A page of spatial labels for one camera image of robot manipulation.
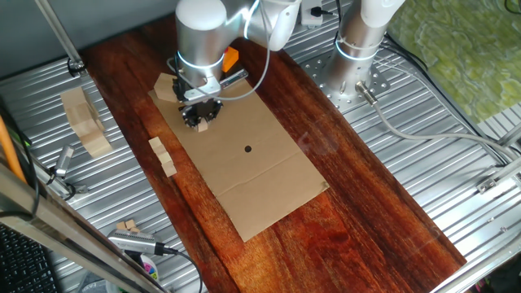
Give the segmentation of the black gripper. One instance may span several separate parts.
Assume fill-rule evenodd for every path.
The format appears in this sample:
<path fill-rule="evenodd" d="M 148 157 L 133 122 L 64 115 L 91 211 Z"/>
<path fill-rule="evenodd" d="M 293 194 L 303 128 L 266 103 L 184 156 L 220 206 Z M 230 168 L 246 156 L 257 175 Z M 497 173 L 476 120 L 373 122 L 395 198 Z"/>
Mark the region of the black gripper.
<path fill-rule="evenodd" d="M 216 119 L 223 103 L 220 100 L 197 103 L 194 106 L 184 106 L 181 109 L 184 123 L 191 128 L 196 128 L 202 119 L 207 122 Z"/>

